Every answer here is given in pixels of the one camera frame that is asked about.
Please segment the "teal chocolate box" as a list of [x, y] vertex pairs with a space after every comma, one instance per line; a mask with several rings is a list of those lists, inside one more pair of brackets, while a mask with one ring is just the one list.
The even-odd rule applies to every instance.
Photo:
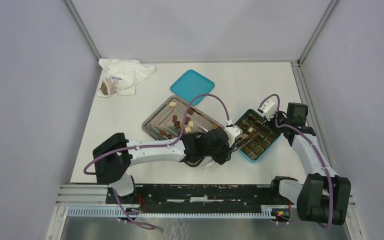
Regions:
[[[257, 133], [256, 138], [239, 150], [240, 154], [250, 163], [258, 162], [271, 145], [280, 137], [280, 135], [275, 136], [274, 134], [269, 136], [264, 135], [264, 130], [267, 130], [267, 128], [263, 128], [263, 117], [258, 111], [253, 109], [245, 111], [236, 121], [235, 125], [242, 129], [242, 137], [245, 137], [245, 134]], [[253, 128], [254, 131], [249, 133], [249, 128]]]

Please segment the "steel tray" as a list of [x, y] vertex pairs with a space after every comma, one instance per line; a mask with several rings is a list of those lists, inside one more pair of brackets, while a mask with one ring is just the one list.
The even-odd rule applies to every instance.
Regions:
[[158, 151], [170, 151], [168, 160], [197, 167], [204, 156], [204, 135], [224, 127], [201, 110], [177, 97], [169, 97], [142, 124], [154, 141], [144, 142]]

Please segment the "metal serving tongs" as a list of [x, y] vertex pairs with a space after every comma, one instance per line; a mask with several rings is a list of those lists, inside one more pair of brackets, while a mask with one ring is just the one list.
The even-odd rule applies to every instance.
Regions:
[[[229, 150], [230, 155], [234, 152], [239, 151], [243, 147], [245, 147], [247, 144], [249, 144], [253, 139], [257, 137], [257, 133], [250, 133], [250, 134], [245, 134], [245, 137], [241, 136], [239, 140], [237, 140], [232, 148]], [[211, 157], [206, 157], [202, 163], [199, 165], [200, 169], [203, 170], [204, 168], [216, 163], [215, 160], [213, 160]]]

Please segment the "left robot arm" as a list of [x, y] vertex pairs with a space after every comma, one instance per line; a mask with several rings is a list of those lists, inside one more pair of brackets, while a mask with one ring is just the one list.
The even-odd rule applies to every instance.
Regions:
[[122, 132], [115, 133], [93, 151], [96, 182], [114, 189], [125, 204], [133, 203], [137, 190], [133, 177], [127, 174], [131, 166], [153, 163], [185, 163], [196, 167], [206, 158], [219, 165], [231, 159], [235, 142], [243, 132], [237, 126], [212, 129], [206, 133], [188, 133], [168, 140], [140, 142], [126, 139]]

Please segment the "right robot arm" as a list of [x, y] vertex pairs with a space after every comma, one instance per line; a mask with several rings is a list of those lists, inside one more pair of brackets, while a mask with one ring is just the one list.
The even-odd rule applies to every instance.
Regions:
[[292, 177], [277, 176], [268, 191], [269, 199], [275, 204], [282, 204], [288, 199], [296, 206], [301, 221], [318, 223], [325, 229], [343, 225], [351, 182], [333, 170], [319, 148], [315, 131], [306, 125], [308, 106], [290, 102], [287, 111], [282, 112], [276, 102], [265, 100], [258, 111], [282, 132], [306, 174], [303, 184]]

